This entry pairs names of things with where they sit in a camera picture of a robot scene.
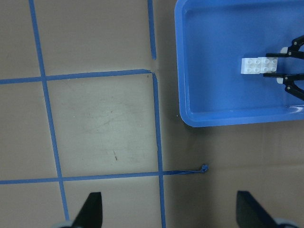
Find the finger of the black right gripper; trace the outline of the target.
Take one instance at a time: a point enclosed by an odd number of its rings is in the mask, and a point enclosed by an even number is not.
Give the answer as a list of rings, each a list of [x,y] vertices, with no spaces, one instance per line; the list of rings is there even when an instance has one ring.
[[[304,90],[299,88],[295,81],[303,81],[303,74],[279,74],[279,73],[264,73],[263,77],[273,77],[277,79],[282,79],[282,84],[285,85],[285,91],[292,96],[303,99],[304,98]]]
[[[303,58],[304,52],[300,51],[301,46],[304,45],[304,36],[297,37],[292,40],[292,44],[289,47],[283,47],[282,53],[267,53],[266,57],[293,57],[293,58]]]

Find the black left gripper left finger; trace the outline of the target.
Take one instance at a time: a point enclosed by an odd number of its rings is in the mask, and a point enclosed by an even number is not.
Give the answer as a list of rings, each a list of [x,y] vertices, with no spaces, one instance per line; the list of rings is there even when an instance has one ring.
[[[101,192],[91,192],[77,214],[72,228],[101,228],[103,206]]]

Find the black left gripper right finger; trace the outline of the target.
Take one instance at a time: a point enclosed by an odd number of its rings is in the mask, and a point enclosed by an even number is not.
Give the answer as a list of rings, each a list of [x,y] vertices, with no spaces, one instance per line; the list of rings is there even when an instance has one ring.
[[[280,227],[249,191],[237,192],[236,221],[239,228]]]

